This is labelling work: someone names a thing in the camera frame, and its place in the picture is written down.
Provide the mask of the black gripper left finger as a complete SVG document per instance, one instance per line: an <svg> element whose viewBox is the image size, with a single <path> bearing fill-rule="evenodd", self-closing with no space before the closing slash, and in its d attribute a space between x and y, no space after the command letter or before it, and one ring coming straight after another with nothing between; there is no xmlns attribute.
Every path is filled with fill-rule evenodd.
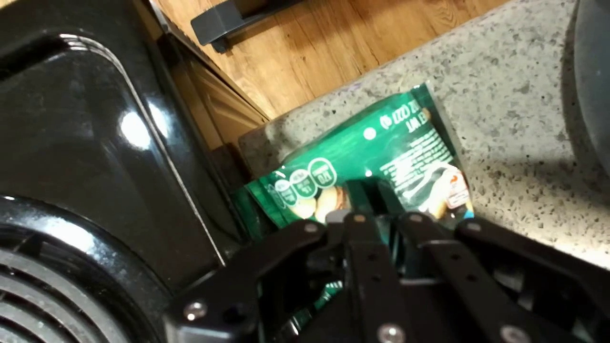
<svg viewBox="0 0 610 343"><path fill-rule="evenodd" d="M348 182L346 289L362 343L406 343L398 275L390 256L394 201L375 180Z"/></svg>

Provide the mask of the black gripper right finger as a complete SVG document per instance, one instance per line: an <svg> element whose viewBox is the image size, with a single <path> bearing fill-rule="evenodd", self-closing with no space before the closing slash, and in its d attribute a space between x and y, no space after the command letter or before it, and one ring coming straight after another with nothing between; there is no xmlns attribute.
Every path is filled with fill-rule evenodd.
<svg viewBox="0 0 610 343"><path fill-rule="evenodd" d="M571 334L514 304L480 260L430 218L404 212L385 182L373 184L373 209L385 214L383 241L417 331L430 343L453 333L459 343L569 343Z"/></svg>

